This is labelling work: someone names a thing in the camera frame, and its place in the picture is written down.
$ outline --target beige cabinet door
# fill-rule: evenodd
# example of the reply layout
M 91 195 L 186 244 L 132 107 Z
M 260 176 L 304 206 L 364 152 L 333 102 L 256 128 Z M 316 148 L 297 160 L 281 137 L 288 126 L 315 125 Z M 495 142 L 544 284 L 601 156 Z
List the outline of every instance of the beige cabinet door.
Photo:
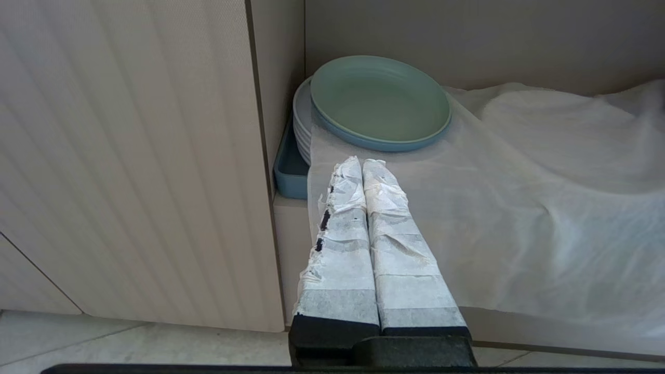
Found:
M 245 12 L 0 2 L 0 230 L 83 312 L 283 330 Z
M 0 309 L 81 313 L 2 234 L 0 234 Z

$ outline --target stack of plates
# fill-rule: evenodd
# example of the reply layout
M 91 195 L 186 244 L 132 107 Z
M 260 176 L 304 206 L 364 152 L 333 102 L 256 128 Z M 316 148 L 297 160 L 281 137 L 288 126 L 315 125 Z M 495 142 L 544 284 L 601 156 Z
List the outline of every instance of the stack of plates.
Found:
M 309 144 L 312 142 L 312 99 L 309 83 L 312 78 L 303 82 L 293 96 L 293 132 L 295 133 L 298 151 L 309 165 Z
M 314 124 L 363 148 L 405 152 L 441 139 L 450 117 L 446 92 L 434 79 L 376 56 L 328 62 L 293 98 L 293 128 L 307 164 Z

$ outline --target tile floor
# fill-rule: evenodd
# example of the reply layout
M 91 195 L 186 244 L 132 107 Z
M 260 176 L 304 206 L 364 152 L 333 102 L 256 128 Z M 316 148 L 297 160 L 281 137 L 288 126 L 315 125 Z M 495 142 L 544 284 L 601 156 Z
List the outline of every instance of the tile floor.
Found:
M 665 367 L 665 363 L 473 349 L 481 366 Z M 0 374 L 37 374 L 59 363 L 290 365 L 286 333 L 257 333 L 4 311 Z

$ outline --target green plate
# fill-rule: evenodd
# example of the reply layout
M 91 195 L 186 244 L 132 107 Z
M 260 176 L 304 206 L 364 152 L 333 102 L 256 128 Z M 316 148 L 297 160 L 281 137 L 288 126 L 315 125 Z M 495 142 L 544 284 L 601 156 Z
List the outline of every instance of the green plate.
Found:
M 362 146 L 367 148 L 420 148 L 450 121 L 446 94 L 434 79 L 384 57 L 349 56 L 328 62 L 312 77 L 311 96 L 326 127 L 347 133 L 345 140 L 365 140 Z M 366 146 L 367 141 L 373 146 Z M 391 149 L 380 149 L 381 144 Z

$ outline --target dark mark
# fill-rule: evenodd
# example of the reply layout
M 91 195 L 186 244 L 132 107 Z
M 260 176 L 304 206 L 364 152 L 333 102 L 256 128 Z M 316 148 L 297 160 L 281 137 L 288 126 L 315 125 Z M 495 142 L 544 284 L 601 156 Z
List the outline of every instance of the dark mark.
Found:
M 331 214 L 326 209 L 326 211 L 323 213 L 323 219 L 321 220 L 321 231 L 325 231 L 328 228 L 328 220 L 330 219 L 330 217 Z

